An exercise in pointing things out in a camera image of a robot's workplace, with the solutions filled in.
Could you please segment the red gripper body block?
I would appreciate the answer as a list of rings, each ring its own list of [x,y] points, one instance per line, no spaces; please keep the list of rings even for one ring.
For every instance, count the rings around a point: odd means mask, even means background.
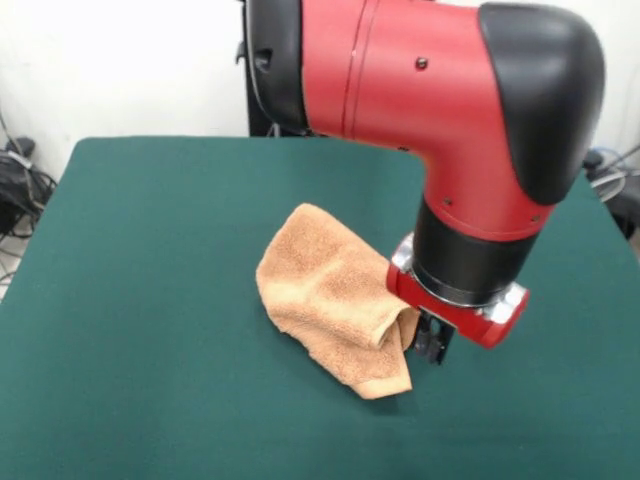
[[[530,291],[513,283],[485,307],[448,304],[425,290],[410,274],[390,265],[387,289],[416,310],[431,314],[452,326],[463,337],[485,348],[500,344],[516,325],[530,298]]]

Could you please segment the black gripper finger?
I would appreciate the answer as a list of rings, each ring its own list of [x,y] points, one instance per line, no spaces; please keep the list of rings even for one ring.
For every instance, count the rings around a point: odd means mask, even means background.
[[[453,338],[453,327],[446,322],[433,322],[431,332],[431,362],[441,364]]]
[[[430,358],[432,340],[431,316],[422,313],[415,332],[415,352],[419,356]]]

